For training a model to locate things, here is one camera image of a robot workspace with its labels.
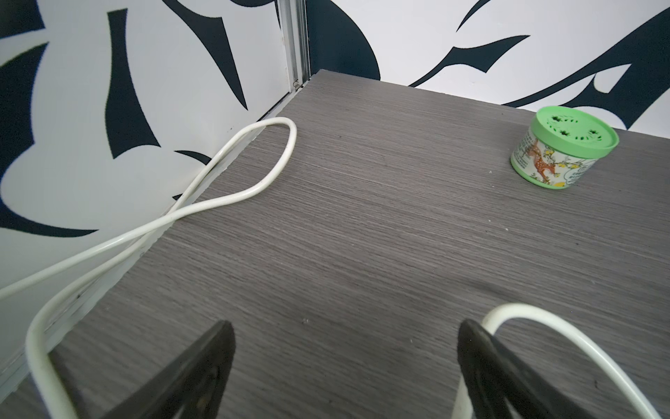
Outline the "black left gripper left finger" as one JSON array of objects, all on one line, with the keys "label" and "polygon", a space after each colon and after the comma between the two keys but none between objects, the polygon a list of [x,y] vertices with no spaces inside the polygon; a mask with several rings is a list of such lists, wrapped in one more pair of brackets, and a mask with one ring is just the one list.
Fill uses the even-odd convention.
[{"label": "black left gripper left finger", "polygon": [[236,352],[232,324],[218,321],[106,418],[216,418]]}]

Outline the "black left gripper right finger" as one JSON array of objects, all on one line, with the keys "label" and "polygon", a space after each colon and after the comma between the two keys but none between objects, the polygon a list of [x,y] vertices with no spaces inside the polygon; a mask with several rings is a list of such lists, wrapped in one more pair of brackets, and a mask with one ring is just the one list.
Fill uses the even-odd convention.
[{"label": "black left gripper right finger", "polygon": [[460,324],[457,358],[477,418],[591,418],[472,319]]}]

